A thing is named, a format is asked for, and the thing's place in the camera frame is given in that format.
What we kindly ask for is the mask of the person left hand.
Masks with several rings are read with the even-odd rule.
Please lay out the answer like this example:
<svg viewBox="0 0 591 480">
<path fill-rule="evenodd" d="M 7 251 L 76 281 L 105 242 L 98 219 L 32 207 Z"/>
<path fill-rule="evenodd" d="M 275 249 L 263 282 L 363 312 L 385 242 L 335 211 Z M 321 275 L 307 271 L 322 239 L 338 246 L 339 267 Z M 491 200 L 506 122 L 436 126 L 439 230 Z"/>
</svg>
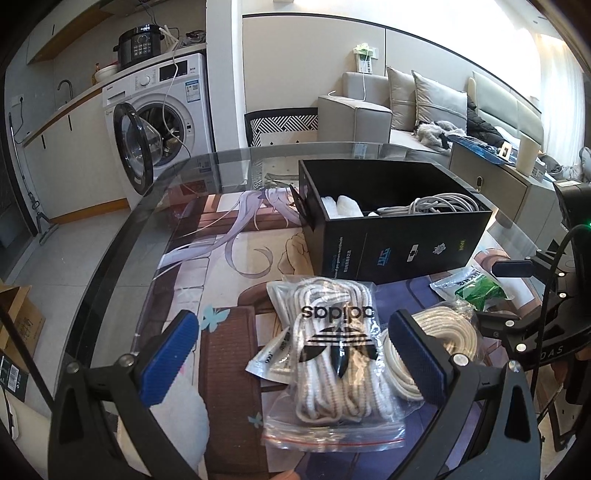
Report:
<svg viewBox="0 0 591 480">
<path fill-rule="evenodd" d="M 283 471 L 274 475 L 270 480 L 301 480 L 301 477 L 294 469 Z"/>
</svg>

